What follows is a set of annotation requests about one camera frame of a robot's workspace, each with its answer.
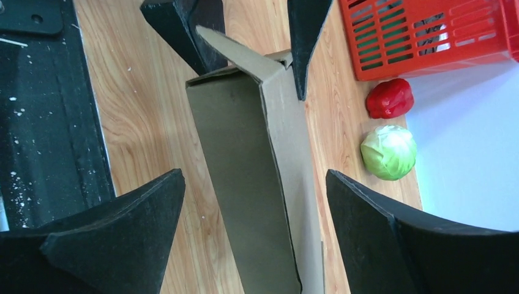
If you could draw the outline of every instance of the red plastic basket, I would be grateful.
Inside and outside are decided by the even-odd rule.
[[[340,1],[358,80],[519,62],[519,0]]]

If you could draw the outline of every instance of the red bell pepper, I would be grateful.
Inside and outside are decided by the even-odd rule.
[[[371,118],[396,118],[406,114],[413,105],[411,85],[402,78],[378,84],[366,99]]]

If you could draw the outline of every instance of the cabbage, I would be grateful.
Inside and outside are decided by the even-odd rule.
[[[402,179],[416,162],[416,142],[411,132],[400,126],[377,127],[360,145],[368,171],[380,179]]]

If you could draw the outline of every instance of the wooden table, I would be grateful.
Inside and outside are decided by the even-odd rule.
[[[289,48],[286,1],[223,2],[229,36],[263,54]],[[184,91],[194,71],[145,22],[141,0],[75,3],[118,194],[172,168],[185,176],[185,201],[162,293],[242,293]],[[335,1],[310,66],[307,102],[328,293],[349,289],[326,201],[327,169],[420,207],[414,171],[387,182],[362,166],[363,134],[388,123],[368,118],[369,89],[354,80]],[[405,120],[391,123],[405,125]]]

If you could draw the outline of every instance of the brown cardboard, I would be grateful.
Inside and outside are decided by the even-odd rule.
[[[188,81],[186,91],[244,291],[322,294],[310,141],[291,54],[262,56],[197,32],[236,65]]]

